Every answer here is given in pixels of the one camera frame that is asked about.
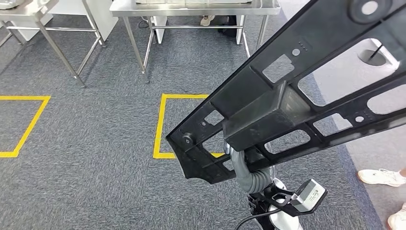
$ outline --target light gray floor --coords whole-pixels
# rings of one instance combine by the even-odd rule
[[[131,19],[134,29],[139,20]],[[199,21],[169,19],[172,24]],[[247,20],[251,51],[260,21]],[[283,15],[271,17],[266,36],[285,22]],[[56,16],[51,22],[86,25],[83,17]],[[149,30],[135,32],[144,52]],[[93,40],[92,34],[51,35],[75,66]],[[40,34],[17,55],[12,54],[19,48],[15,40],[0,49],[6,57],[0,95],[52,96],[18,158],[0,159],[0,229],[231,229],[249,214],[234,180],[216,185],[186,180],[175,160],[152,159],[161,94],[212,92],[243,63],[244,49],[212,30],[166,31],[164,40],[151,51],[152,82],[144,84],[119,21],[108,46],[98,47],[83,71],[87,89],[75,84]],[[304,87],[315,100],[325,100],[313,78]],[[197,103],[168,102],[163,135]],[[8,120],[2,119],[0,147],[8,149],[38,104],[1,106]],[[325,128],[335,129],[333,120]],[[221,144],[213,142],[211,148]],[[169,150],[164,140],[161,149]],[[353,167],[344,146],[278,165],[278,177],[289,188],[314,178],[329,190],[316,213],[301,217],[305,229],[382,228]],[[250,222],[244,229],[256,228]]]
[[[280,0],[287,18],[298,12],[308,0]],[[362,41],[347,52],[328,62],[313,72],[314,78],[323,98],[332,102],[360,87],[382,79],[396,70],[389,63],[374,67],[360,61],[357,55],[364,49],[375,50],[370,41]],[[383,95],[369,106],[382,112],[406,107],[405,88],[399,87],[394,93]],[[342,122],[335,120],[338,126]],[[370,137],[358,139],[346,144],[348,152],[357,170],[388,169],[398,171],[406,167],[406,126],[398,127]],[[406,186],[399,188],[384,185],[365,186],[371,201],[383,223],[387,218],[400,210],[406,202]]]

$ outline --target gray carpet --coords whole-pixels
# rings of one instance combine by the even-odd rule
[[[170,24],[199,21],[169,18]],[[247,19],[251,51],[260,21]],[[149,30],[135,29],[138,18],[131,22],[144,52]],[[267,37],[284,22],[283,15],[270,17]],[[89,25],[84,17],[55,16],[49,26]],[[93,34],[51,35],[76,67],[93,42]],[[186,180],[175,160],[155,160],[152,153],[161,94],[212,92],[244,62],[243,47],[214,30],[166,31],[163,44],[152,47],[147,68],[152,82],[144,84],[121,20],[109,40],[106,48],[96,48],[83,71],[87,89],[78,87],[40,34],[17,55],[12,55],[18,48],[13,39],[0,49],[6,57],[0,95],[52,96],[18,158],[0,159],[0,229],[232,229],[249,215],[235,180],[215,185]],[[304,87],[322,100],[313,81]],[[163,136],[198,102],[168,101]],[[7,138],[0,135],[2,150],[18,141],[39,105],[0,105],[21,120],[14,126],[0,117],[6,127],[0,131],[10,132]],[[21,113],[22,108],[30,112]],[[332,122],[327,126],[335,128]],[[221,145],[209,143],[213,151]],[[170,150],[164,141],[161,150]],[[331,148],[277,166],[289,188],[314,178],[329,190],[315,214],[301,217],[305,229],[382,229],[373,209],[365,210],[368,195],[352,180],[353,165],[345,164],[345,154]],[[257,228],[248,222],[242,229]]]

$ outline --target person's foot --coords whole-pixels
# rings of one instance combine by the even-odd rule
[[[358,178],[367,184],[386,184],[392,187],[399,187],[406,184],[406,177],[399,172],[388,171],[386,169],[358,171]]]
[[[406,229],[406,203],[400,211],[391,215],[388,218],[389,230],[404,230]]]
[[[209,26],[210,22],[213,21],[214,15],[203,16],[202,20],[200,21],[200,25],[202,26]]]

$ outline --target black bracket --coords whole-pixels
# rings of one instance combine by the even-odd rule
[[[406,124],[406,109],[380,115],[367,102],[406,83],[405,0],[376,1],[371,14],[363,14],[368,0],[311,0],[241,67],[190,113],[166,139],[173,148],[186,178],[202,178],[211,184],[235,177],[223,163],[228,155],[213,157],[203,143],[219,132],[235,150],[245,151],[251,172],[289,161],[319,150]],[[366,38],[377,38],[401,62],[390,76],[325,106],[312,103],[298,82]],[[282,55],[294,70],[277,82],[263,71]],[[202,126],[214,110],[224,119]],[[323,136],[313,125],[338,113],[351,128]],[[355,120],[363,116],[362,122]],[[264,145],[295,130],[310,140],[274,154]]]

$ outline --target rectangular cutout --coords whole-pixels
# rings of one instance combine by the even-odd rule
[[[266,67],[262,73],[265,74],[270,81],[275,83],[283,78],[286,74],[292,72],[292,70],[294,70],[292,62],[284,54]]]
[[[216,135],[212,136],[207,141],[203,142],[203,148],[205,148],[208,152],[216,152],[222,153],[224,152],[224,138],[223,132],[220,131]],[[215,157],[222,156],[223,154],[212,154]]]
[[[313,125],[325,137],[352,127],[352,124],[347,119],[342,118],[340,114],[327,116],[314,122]]]
[[[398,66],[390,62],[372,66],[360,60],[359,55],[363,51],[376,49],[369,38],[358,42],[316,69],[313,74],[302,78],[298,83],[300,90],[315,105],[325,106],[391,75]]]
[[[231,160],[227,160],[227,161],[223,162],[223,165],[230,171],[234,170],[234,166],[233,166],[233,163],[231,162]]]
[[[380,115],[406,108],[406,85],[401,85],[368,100],[367,106]]]
[[[217,110],[213,110],[213,112],[211,112],[209,115],[207,115],[207,117],[204,118],[205,121],[213,126],[217,125],[223,119],[224,117]]]
[[[309,141],[309,135],[303,130],[298,129],[266,143],[265,149],[272,154],[278,154]]]

